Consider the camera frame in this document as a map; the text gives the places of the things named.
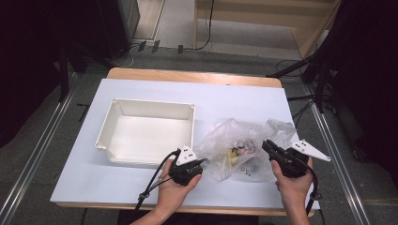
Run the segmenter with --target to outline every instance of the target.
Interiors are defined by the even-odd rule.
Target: hand
[[[161,172],[161,177],[164,177],[163,180],[170,178],[168,173],[172,162],[169,159],[164,164],[163,171]],[[154,211],[160,215],[170,217],[184,202],[187,194],[196,187],[201,177],[201,174],[194,176],[187,186],[176,184],[172,179],[159,185],[158,204]]]
[[[299,178],[288,178],[282,174],[277,161],[272,160],[271,165],[277,179],[275,185],[281,192],[282,205],[286,209],[290,224],[309,224],[305,211],[305,197],[313,182],[313,175],[307,173]],[[308,160],[308,165],[313,167],[311,157]]]

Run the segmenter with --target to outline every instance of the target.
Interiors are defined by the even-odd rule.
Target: wrist
[[[168,212],[166,210],[162,210],[158,207],[155,207],[149,214],[153,215],[154,218],[158,219],[159,222],[162,224],[166,221],[173,213]]]
[[[286,208],[286,214],[289,219],[289,224],[310,224],[308,221],[307,212],[304,205],[292,205],[291,207]]]
[[[283,207],[289,210],[305,210],[305,194],[295,194],[295,195],[283,195],[282,204]]]

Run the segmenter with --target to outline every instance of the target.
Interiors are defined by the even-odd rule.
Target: aluminum rail
[[[304,85],[305,92],[308,95],[313,95],[311,87]],[[333,162],[334,169],[336,170],[337,176],[339,177],[340,183],[342,184],[343,191],[347,198],[347,201],[351,207],[352,213],[354,215],[357,224],[359,225],[370,225],[371,222],[367,216],[365,208],[363,207],[362,200],[360,198],[357,189],[348,173],[347,168],[344,165],[343,159],[340,155],[340,151],[336,145],[336,142],[331,135],[328,123],[325,119],[324,114],[320,113],[316,105],[312,105],[312,111],[319,126],[322,137],[325,141],[326,147],[328,148],[331,161]]]
[[[53,135],[55,134],[58,125],[68,108],[77,82],[78,75],[77,73],[73,73],[70,81],[70,91],[68,95],[65,97],[63,102],[58,103],[49,123],[42,132],[38,143],[35,146],[35,149],[30,155],[30,158],[27,160],[20,176],[18,177],[18,180],[15,182],[14,186],[7,196],[7,199],[0,211],[1,225],[8,225],[12,220],[12,217],[14,216],[21,200],[23,199],[24,193],[27,191],[29,184],[33,179],[33,176],[38,169],[38,165],[43,159],[43,156],[48,146],[50,145]]]

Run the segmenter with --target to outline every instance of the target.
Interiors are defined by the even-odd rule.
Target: black cable on floor
[[[303,100],[303,99],[309,99],[309,102],[305,104],[304,107],[302,107],[298,112],[296,112],[292,118],[293,120],[297,119],[295,127],[297,128],[299,125],[299,120],[301,116],[304,114],[305,111],[307,111],[314,103],[316,99],[316,95],[308,95],[308,96],[300,96],[300,97],[288,97],[287,101],[293,101],[293,100]],[[329,95],[323,95],[322,96],[322,101],[323,102],[331,102],[331,96]]]
[[[83,211],[82,219],[80,220],[80,224],[81,225],[84,225],[85,215],[87,214],[87,209],[88,208],[85,208],[84,211]]]
[[[326,225],[325,216],[323,215],[322,209],[319,209],[319,214],[321,215],[322,224]]]
[[[132,44],[131,45],[131,47],[130,47],[130,49],[129,49],[129,55],[130,55],[130,58],[131,58],[131,61],[130,61],[130,63],[128,64],[128,65],[126,65],[126,66],[122,66],[122,65],[119,65],[115,60],[117,60],[117,59],[115,59],[115,60],[111,60],[115,65],[117,65],[118,67],[120,67],[120,68],[129,68],[133,63],[134,63],[134,58],[132,57],[132,50],[133,49],[135,49],[135,48],[137,48],[137,47],[139,47],[140,45],[139,44],[137,44],[137,43],[134,43],[134,44]]]
[[[285,59],[285,60],[279,61],[279,62],[275,65],[276,70],[277,70],[278,72],[280,72],[280,70],[278,69],[278,66],[279,66],[281,63],[290,62],[290,61],[292,61],[292,62],[297,62],[298,60]],[[291,74],[291,75],[286,74],[285,76],[286,76],[286,77],[299,77],[299,76],[302,75],[301,67],[298,69],[298,71],[299,71],[299,74]]]
[[[205,48],[205,46],[207,46],[207,44],[210,41],[211,38],[211,21],[213,18],[213,9],[214,9],[214,0],[211,1],[211,10],[210,10],[210,19],[208,20],[208,38],[207,38],[207,42],[204,46],[198,48],[198,49],[194,49],[194,48],[190,48],[190,49],[184,49],[184,50],[195,50],[195,51],[199,51]]]

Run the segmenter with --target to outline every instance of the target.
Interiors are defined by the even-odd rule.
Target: crumpled plastic bag
[[[269,139],[287,148],[296,129],[291,123],[268,119],[264,125],[238,122],[230,118],[215,127],[193,147],[204,174],[217,181],[232,177],[244,182],[274,181],[268,154],[262,149]]]

